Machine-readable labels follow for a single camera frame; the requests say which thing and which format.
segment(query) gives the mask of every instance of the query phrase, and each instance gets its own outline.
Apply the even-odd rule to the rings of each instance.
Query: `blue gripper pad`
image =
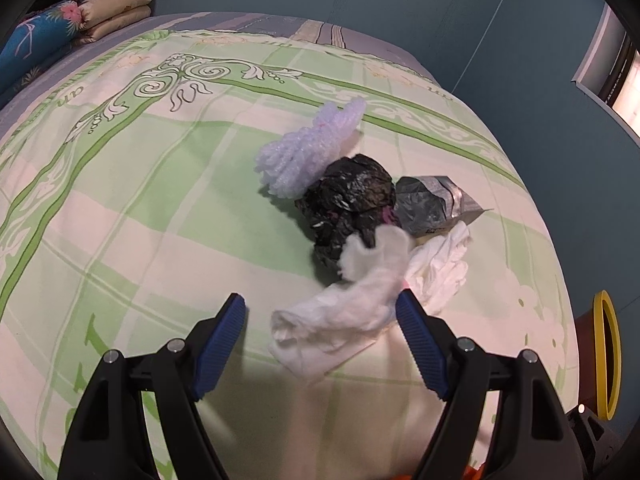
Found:
[[[398,296],[396,317],[425,386],[444,399],[449,392],[447,360],[425,324],[422,305],[410,291],[403,291]]]
[[[202,349],[196,361],[196,371],[193,378],[193,395],[200,400],[218,384],[220,375],[225,369],[226,362],[238,340],[244,318],[246,305],[242,296],[236,296],[218,320],[213,333]]]

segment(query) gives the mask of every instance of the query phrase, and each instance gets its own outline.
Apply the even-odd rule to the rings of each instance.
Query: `yellow rim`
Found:
[[[604,317],[611,330],[611,347],[613,348],[613,381],[611,395],[607,393],[607,349],[605,344]],[[616,311],[611,298],[603,290],[593,298],[593,334],[596,347],[596,402],[598,418],[611,420],[616,412],[620,396],[620,379],[622,377],[622,348]]]

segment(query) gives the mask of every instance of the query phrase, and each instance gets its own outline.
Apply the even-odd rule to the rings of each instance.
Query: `white tissue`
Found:
[[[324,170],[340,158],[340,150],[364,115],[366,101],[356,97],[343,110],[324,104],[310,128],[300,128],[261,147],[255,171],[269,193],[280,198],[300,198]]]
[[[406,280],[429,314],[439,314],[465,283],[462,262],[468,227],[413,247],[402,229],[376,228],[376,247],[351,235],[342,250],[342,276],[320,294],[271,316],[274,357],[300,378],[315,379],[377,341],[396,319],[396,298]]]

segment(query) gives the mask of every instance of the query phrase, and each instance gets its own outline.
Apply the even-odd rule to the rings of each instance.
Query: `plaid fabric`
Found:
[[[366,480],[417,464],[442,405],[398,327],[318,384],[271,357],[274,308],[326,281],[293,204],[260,190],[257,150],[318,106],[367,100],[353,152],[391,175],[445,174],[484,208],[467,282],[444,317],[493,352],[539,352],[565,408],[578,358],[561,269],[532,199],[492,134],[416,73],[330,45],[156,30],[71,76],[0,149],[0,414],[44,478],[98,358],[157,350],[217,312],[250,308],[217,389],[199,405],[234,479]],[[474,462],[486,454],[490,396]],[[174,472],[152,395],[152,447]]]

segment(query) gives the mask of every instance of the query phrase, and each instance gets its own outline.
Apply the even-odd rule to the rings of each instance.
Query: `crumpled black plastic bag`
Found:
[[[361,153],[336,160],[295,203],[316,236],[316,256],[338,271],[338,260],[349,235],[358,233],[372,248],[377,226],[400,227],[394,212],[396,192],[391,176]]]

